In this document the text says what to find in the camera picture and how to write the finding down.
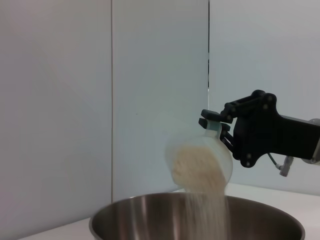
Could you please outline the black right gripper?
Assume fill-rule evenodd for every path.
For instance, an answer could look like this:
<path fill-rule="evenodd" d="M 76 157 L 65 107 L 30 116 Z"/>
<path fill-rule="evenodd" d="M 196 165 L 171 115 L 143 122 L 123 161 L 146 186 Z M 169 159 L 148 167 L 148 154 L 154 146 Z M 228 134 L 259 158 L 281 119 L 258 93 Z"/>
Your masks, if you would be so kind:
<path fill-rule="evenodd" d="M 265 154 L 279 154 L 318 161 L 320 156 L 320 127 L 315 123 L 280 115 L 277 98 L 255 90 L 251 95 L 227 102 L 218 113 L 203 109 L 199 125 L 215 131 L 215 136 L 246 168 L 253 167 Z M 229 133 L 236 119 L 233 136 Z"/>

